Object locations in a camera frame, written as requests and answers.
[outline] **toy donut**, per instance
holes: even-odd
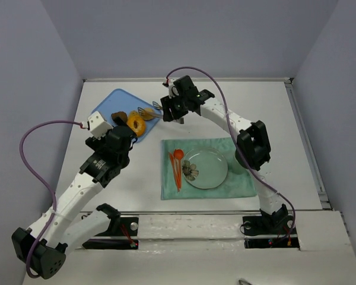
[[[136,133],[137,137],[142,136],[147,129],[147,123],[140,116],[131,116],[126,124]]]

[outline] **screw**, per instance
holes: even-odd
[[[250,221],[246,221],[245,223],[244,223],[244,229],[246,229],[246,230],[250,230],[252,227],[250,226]]]
[[[131,230],[137,230],[138,229],[138,223],[135,221],[131,223]]]

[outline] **flower pattern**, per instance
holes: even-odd
[[[199,170],[196,169],[195,164],[190,164],[190,161],[184,160],[182,164],[182,172],[185,178],[189,181],[194,181],[199,175]]]

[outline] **orange fork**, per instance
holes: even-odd
[[[169,152],[169,158],[170,158],[171,166],[173,167],[174,181],[177,186],[177,191],[179,192],[180,188],[179,188],[178,175],[177,175],[176,167],[175,167],[174,156],[170,152]]]

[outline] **white tabletop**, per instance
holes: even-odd
[[[245,249],[242,215],[143,215],[137,251],[76,250],[51,279],[24,285],[356,285],[356,257],[338,212],[300,211],[296,248]]]
[[[218,92],[210,82],[197,82],[198,89]],[[282,82],[220,82],[233,111],[251,121],[266,124],[271,142],[271,161],[261,174],[292,201],[298,210],[321,209],[317,187],[304,151],[290,101]],[[84,121],[92,110],[114,89],[122,88],[152,102],[166,95],[160,82],[85,83],[76,121]],[[90,133],[73,128],[59,178],[60,195],[71,183],[79,167],[92,151],[84,144]],[[179,138],[227,137],[215,124],[195,113],[185,116],[185,124],[159,121],[145,139],[129,153],[131,162],[121,174],[84,208],[91,211],[108,203],[125,211],[234,211],[258,210],[257,197],[239,199],[161,200],[161,140]]]

